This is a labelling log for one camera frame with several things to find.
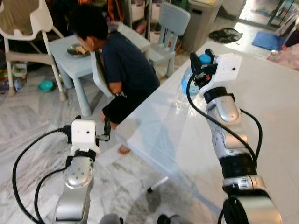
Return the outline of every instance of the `black cable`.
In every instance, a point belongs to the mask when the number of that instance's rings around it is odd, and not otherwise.
[[[37,143],[40,139],[42,139],[43,137],[49,135],[49,134],[52,134],[52,133],[55,133],[55,132],[60,132],[62,131],[62,128],[58,128],[56,130],[53,130],[53,131],[50,131],[50,132],[47,132],[43,135],[41,135],[40,137],[38,137],[37,139],[35,139],[29,146],[27,146],[26,149],[24,149],[22,151],[22,153],[18,156],[18,158],[16,159],[15,163],[14,163],[14,168],[13,168],[13,178],[12,178],[12,182],[13,182],[13,190],[14,190],[14,196],[17,200],[17,203],[20,207],[20,209],[22,210],[22,212],[24,212],[24,214],[30,218],[34,223],[37,223],[37,224],[40,224],[40,220],[37,220],[35,217],[33,217],[25,208],[25,206],[23,205],[21,199],[20,199],[20,196],[19,196],[19,192],[18,192],[18,188],[17,188],[17,181],[16,181],[16,171],[17,171],[17,166],[18,166],[18,163],[20,161],[20,159],[22,158],[22,156],[35,144]]]
[[[261,123],[258,121],[258,119],[255,118],[255,116],[253,116],[249,112],[247,112],[245,110],[242,110],[242,109],[240,109],[240,111],[242,113],[245,113],[249,117],[251,117],[255,121],[255,123],[257,125],[257,128],[258,128],[258,143],[257,143],[257,147],[256,147],[256,159],[258,159],[258,155],[260,154],[260,150],[261,150],[261,146],[262,146],[262,141],[263,141],[263,129],[262,129]]]
[[[255,167],[257,167],[257,160],[256,160],[256,155],[254,153],[254,151],[252,150],[252,148],[239,136],[237,135],[235,132],[233,132],[232,130],[230,130],[228,127],[226,127],[225,125],[221,124],[220,122],[218,122],[216,119],[212,118],[211,116],[207,115],[206,113],[204,113],[203,111],[201,111],[199,108],[197,108],[197,106],[193,103],[191,97],[190,97],[190,84],[191,81],[194,78],[194,74],[190,77],[188,84],[187,84],[187,98],[188,101],[190,103],[190,105],[193,107],[194,110],[196,110],[199,114],[201,114],[202,116],[204,116],[206,119],[210,120],[211,122],[215,123],[216,125],[218,125],[219,127],[221,127],[222,129],[224,129],[225,131],[227,131],[228,133],[230,133],[231,135],[233,135],[236,139],[238,139],[250,152],[252,160],[254,162]]]
[[[224,214],[224,210],[222,209],[221,212],[220,212],[220,214],[219,214],[217,224],[221,224],[221,220],[222,220],[222,216],[223,216],[223,214]]]
[[[34,210],[35,210],[35,212],[36,212],[36,216],[37,216],[37,218],[40,220],[40,222],[41,222],[42,224],[45,224],[45,222],[43,221],[43,219],[42,219],[42,217],[41,217],[41,215],[40,215],[40,213],[39,213],[39,211],[38,211],[38,204],[37,204],[39,190],[40,190],[40,188],[41,188],[43,182],[44,182],[49,176],[51,176],[51,175],[53,175],[53,174],[55,174],[55,173],[64,171],[64,170],[66,170],[66,169],[67,169],[67,167],[64,167],[64,168],[62,168],[62,169],[58,169],[58,170],[55,170],[55,171],[53,171],[53,172],[47,174],[46,176],[44,176],[44,177],[41,179],[41,181],[40,181],[40,182],[38,183],[38,185],[37,185],[36,193],[35,193],[35,196],[34,196]]]

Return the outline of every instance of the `teal bowl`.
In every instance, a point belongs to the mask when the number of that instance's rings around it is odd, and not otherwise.
[[[54,84],[51,81],[43,81],[38,85],[38,89],[43,92],[50,92],[54,89]]]

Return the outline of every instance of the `trash bin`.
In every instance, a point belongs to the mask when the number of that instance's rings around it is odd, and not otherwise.
[[[213,5],[205,4],[209,0],[188,0],[191,14],[189,24],[183,36],[183,49],[191,52],[203,45],[215,21],[222,0],[210,0]]]

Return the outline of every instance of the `bare foot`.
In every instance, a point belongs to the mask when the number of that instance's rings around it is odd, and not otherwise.
[[[127,147],[125,147],[124,145],[122,145],[122,146],[117,150],[117,152],[118,152],[119,154],[126,155],[126,154],[128,154],[129,152],[131,152],[131,150],[128,149]]]

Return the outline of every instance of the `child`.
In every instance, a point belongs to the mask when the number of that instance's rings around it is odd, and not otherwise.
[[[159,87],[155,70],[126,37],[118,32],[108,33],[108,25],[99,7],[89,4],[77,7],[70,14],[69,26],[86,50],[102,49],[106,82],[117,97],[103,108],[100,119],[104,121],[107,116],[115,129]],[[118,150],[120,154],[129,151],[125,146]]]

